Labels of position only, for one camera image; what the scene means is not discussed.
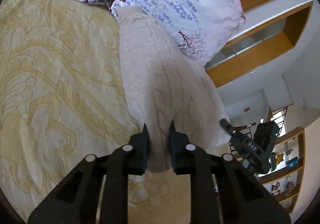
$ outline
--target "wooden shelf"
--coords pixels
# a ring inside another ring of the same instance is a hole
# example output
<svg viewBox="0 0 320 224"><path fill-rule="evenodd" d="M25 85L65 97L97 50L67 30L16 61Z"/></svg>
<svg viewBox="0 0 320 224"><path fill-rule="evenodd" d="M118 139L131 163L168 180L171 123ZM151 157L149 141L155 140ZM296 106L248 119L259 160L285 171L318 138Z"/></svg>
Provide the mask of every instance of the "wooden shelf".
<svg viewBox="0 0 320 224"><path fill-rule="evenodd" d="M303 168L303 158L299 159L298 164L292 168L288 168L286 166L280 170L274 171L270 174L267 174L265 176L260 177L260 183L262 185L270 184L270 183L278 181L288 175L291 175L294 172L296 172L302 168Z"/></svg>
<svg viewBox="0 0 320 224"><path fill-rule="evenodd" d="M293 210L293 204L291 204L290 206L288 206L288 207L286 207L286 208L284 208L286 211L287 211L287 213L292 213L292 210Z"/></svg>
<svg viewBox="0 0 320 224"><path fill-rule="evenodd" d="M288 207L286 207L286 208L284 208L284 209L287 211L287 213L290 214L290 213L293 212L293 209L294 209L294 207L295 207L295 205L296 205L297 199L298 199L298 197L295 196L295 197L292 199L291 205L288 206Z"/></svg>
<svg viewBox="0 0 320 224"><path fill-rule="evenodd" d="M283 144L283 143L293 139L294 137L299 136L300 134L303 133L303 131L304 131L304 129L302 127L296 127L294 130L291 130L287 134L284 134L282 137L279 137L276 141L276 145Z"/></svg>
<svg viewBox="0 0 320 224"><path fill-rule="evenodd" d="M236 56L215 65L207 71L215 86L218 88L231 82L255 68L267 64L285 52L291 50L302 34L308 21L313 1L309 1L298 7L272 18L244 34L230 40L225 47L232 46L251 35L260 32L264 28L286 18L282 32L238 53Z"/></svg>
<svg viewBox="0 0 320 224"><path fill-rule="evenodd" d="M284 191L284 192L281 192L277 195L274 196L274 198L278 201L278 202L283 202L285 200L288 200L294 196L297 196L299 194L299 187L300 187L300 184L296 185L294 187L294 189L290 192L289 195L286 195L288 192L287 191Z"/></svg>

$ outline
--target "bed sheet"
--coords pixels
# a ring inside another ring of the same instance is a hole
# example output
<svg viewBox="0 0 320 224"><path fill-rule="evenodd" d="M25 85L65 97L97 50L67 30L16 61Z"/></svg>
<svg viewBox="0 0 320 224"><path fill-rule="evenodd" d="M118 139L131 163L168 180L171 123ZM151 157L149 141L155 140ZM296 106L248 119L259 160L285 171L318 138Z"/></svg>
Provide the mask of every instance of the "bed sheet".
<svg viewBox="0 0 320 224"><path fill-rule="evenodd" d="M125 100L119 25L105 8L4 0L0 29L0 187L27 221L87 154L109 154L140 130ZM129 177L129 223L189 222L188 176Z"/></svg>

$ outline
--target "bed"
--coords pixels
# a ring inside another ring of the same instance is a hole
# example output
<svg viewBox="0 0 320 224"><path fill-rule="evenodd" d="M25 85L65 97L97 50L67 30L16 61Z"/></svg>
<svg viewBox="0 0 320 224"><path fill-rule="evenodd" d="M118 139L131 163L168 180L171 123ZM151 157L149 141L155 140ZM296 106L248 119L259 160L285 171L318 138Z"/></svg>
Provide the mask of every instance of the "bed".
<svg viewBox="0 0 320 224"><path fill-rule="evenodd" d="M87 154L110 154L139 127L122 84L119 24L107 8L3 0L0 28L0 187L27 221ZM130 176L128 198L129 223L190 221L188 176L172 170Z"/></svg>

